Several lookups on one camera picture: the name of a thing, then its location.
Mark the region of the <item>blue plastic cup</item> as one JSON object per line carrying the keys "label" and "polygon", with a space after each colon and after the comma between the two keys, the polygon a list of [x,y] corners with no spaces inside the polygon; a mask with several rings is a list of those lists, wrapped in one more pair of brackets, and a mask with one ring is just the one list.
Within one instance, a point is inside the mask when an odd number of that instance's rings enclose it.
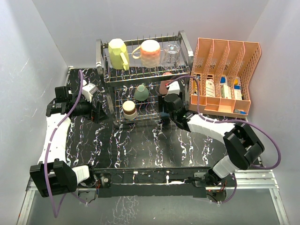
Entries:
{"label": "blue plastic cup", "polygon": [[168,114],[168,113],[165,113],[165,112],[161,112],[160,114],[161,114],[161,116],[163,116],[163,117],[165,117],[165,116],[168,117],[168,116],[169,116],[169,114]]}

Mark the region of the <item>cream and brown cup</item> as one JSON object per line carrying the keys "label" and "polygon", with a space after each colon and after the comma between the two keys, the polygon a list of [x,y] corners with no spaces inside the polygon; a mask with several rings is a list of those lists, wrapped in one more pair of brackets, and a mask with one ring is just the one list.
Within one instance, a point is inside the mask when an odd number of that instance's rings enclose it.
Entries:
{"label": "cream and brown cup", "polygon": [[124,118],[127,120],[133,120],[137,117],[137,110],[135,103],[131,100],[127,100],[122,105]]}

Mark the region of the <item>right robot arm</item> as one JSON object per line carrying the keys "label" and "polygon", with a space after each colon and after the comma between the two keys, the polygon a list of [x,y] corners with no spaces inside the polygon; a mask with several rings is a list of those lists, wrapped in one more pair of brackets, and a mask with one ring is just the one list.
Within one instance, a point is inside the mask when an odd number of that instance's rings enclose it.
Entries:
{"label": "right robot arm", "polygon": [[200,133],[225,145],[227,155],[217,161],[203,176],[192,179],[220,186],[236,170],[247,170],[264,152],[265,147],[253,129],[241,120],[209,120],[186,110],[179,94],[172,91],[163,97],[164,108],[178,128]]}

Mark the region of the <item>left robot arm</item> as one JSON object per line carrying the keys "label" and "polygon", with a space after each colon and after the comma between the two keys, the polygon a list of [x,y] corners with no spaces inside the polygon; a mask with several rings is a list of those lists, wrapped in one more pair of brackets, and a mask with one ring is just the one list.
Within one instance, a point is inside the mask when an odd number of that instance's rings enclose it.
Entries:
{"label": "left robot arm", "polygon": [[107,119],[101,103],[97,101],[96,106],[92,104],[97,90],[96,85],[85,84],[77,103],[77,95],[72,94],[69,86],[55,88],[56,97],[46,109],[47,131],[43,151],[37,165],[30,167],[30,176],[42,197],[49,197],[44,172],[45,162],[52,195],[74,192],[79,184],[86,187],[96,184],[97,176],[91,164],[73,168],[67,165],[66,141],[72,117],[82,116],[94,123]]}

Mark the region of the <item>metal two-tier dish rack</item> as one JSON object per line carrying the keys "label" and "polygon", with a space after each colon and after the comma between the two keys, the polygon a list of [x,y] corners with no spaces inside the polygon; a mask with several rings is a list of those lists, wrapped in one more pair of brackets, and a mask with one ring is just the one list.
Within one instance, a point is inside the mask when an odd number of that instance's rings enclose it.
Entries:
{"label": "metal two-tier dish rack", "polygon": [[[158,96],[160,82],[170,80],[183,75],[189,75],[194,54],[185,31],[170,36],[154,37],[161,48],[169,43],[177,43],[180,46],[180,64],[177,69],[165,70],[162,66],[146,68],[141,61],[131,59],[129,70],[116,70],[111,66],[108,53],[108,43],[98,39],[96,41],[96,67],[101,83],[105,89],[108,102],[109,116],[115,126],[147,120],[159,120],[167,118],[158,112]],[[145,101],[134,99],[134,92],[138,85],[144,83],[149,90],[149,96]],[[131,100],[135,102],[137,117],[133,120],[124,118],[122,104]]]}

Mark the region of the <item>pink plastic cup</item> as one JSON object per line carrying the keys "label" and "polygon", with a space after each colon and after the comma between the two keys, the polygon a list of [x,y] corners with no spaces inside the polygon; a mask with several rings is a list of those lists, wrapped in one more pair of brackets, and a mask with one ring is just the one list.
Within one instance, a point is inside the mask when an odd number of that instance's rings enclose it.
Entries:
{"label": "pink plastic cup", "polygon": [[166,95],[168,93],[168,89],[166,85],[171,82],[172,80],[163,80],[160,82],[159,93],[162,95]]}

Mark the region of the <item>yellow patterned box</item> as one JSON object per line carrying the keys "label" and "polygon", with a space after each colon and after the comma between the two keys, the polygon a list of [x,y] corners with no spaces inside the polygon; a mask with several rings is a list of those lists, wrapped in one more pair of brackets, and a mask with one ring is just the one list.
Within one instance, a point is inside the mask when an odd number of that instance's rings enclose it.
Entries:
{"label": "yellow patterned box", "polygon": [[192,84],[192,94],[193,95],[198,95],[198,87],[200,87],[200,80],[201,76],[194,74],[195,79],[193,79],[193,84]]}

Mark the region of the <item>green ceramic cup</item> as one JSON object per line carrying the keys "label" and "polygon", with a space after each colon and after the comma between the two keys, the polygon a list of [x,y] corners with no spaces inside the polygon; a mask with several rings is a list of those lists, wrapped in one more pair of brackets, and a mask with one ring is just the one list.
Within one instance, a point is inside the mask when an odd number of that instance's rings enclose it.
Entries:
{"label": "green ceramic cup", "polygon": [[134,98],[138,101],[145,101],[149,96],[149,90],[146,88],[145,84],[142,83],[136,87]]}

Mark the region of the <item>white red box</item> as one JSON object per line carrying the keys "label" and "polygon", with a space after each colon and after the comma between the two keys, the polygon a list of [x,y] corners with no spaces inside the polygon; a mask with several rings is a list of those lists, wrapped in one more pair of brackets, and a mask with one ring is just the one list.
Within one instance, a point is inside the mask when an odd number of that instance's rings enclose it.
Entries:
{"label": "white red box", "polygon": [[212,79],[206,80],[205,93],[207,97],[215,97],[215,85]]}

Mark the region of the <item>pink and cream mug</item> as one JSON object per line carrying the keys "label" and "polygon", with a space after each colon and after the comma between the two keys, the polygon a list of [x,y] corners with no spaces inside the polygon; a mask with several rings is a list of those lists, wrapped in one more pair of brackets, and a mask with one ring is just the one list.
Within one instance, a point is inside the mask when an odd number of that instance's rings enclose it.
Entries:
{"label": "pink and cream mug", "polygon": [[160,64],[160,44],[156,40],[145,40],[132,52],[132,58],[140,59],[145,68],[155,68]]}

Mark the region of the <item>white green box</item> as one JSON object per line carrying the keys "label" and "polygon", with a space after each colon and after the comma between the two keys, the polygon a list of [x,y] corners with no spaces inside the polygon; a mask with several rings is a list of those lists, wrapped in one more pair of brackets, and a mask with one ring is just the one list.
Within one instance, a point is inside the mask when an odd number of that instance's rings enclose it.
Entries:
{"label": "white green box", "polygon": [[232,99],[231,87],[226,84],[220,85],[220,95],[222,98]]}

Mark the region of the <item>orange plastic file organizer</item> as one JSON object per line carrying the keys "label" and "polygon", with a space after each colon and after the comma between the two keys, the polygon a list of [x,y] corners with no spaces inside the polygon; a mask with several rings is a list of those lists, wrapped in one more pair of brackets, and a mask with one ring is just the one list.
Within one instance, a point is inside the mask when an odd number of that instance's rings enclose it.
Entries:
{"label": "orange plastic file organizer", "polygon": [[[244,42],[222,39],[198,38],[194,54],[194,63],[189,81],[188,108],[203,114],[246,118],[251,106],[249,84],[261,56],[258,42]],[[198,95],[192,94],[194,74],[200,75]],[[234,80],[240,78],[242,100],[234,97]],[[206,80],[212,79],[215,85],[215,97],[207,97]],[[222,98],[220,85],[231,87],[232,99]],[[247,114],[234,113],[234,109]]]}

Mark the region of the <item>yellow-green faceted mug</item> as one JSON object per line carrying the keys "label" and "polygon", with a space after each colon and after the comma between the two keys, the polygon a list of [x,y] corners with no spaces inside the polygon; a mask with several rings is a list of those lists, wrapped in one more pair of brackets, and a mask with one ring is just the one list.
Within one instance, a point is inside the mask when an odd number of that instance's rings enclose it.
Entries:
{"label": "yellow-green faceted mug", "polygon": [[129,55],[127,46],[120,38],[112,39],[108,43],[111,66],[114,69],[129,70]]}

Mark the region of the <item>blue small item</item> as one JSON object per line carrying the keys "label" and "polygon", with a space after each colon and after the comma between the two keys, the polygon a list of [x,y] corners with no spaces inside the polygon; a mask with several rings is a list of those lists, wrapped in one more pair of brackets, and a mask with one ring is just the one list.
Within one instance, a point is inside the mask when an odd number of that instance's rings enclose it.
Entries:
{"label": "blue small item", "polygon": [[238,113],[238,114],[244,114],[244,115],[246,115],[247,113],[245,112],[245,111],[243,111],[243,110],[239,110],[239,109],[234,109],[234,111],[233,111],[234,113]]}

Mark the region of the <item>aluminium frame rail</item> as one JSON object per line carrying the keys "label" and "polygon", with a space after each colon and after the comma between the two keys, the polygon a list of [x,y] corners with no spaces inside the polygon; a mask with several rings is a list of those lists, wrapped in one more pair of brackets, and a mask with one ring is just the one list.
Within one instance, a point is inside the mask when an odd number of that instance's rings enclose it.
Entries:
{"label": "aluminium frame rail", "polygon": [[271,172],[239,172],[238,187],[222,193],[191,184],[118,184],[95,191],[81,188],[88,205],[72,195],[54,217],[50,201],[28,184],[20,225],[287,225]]}

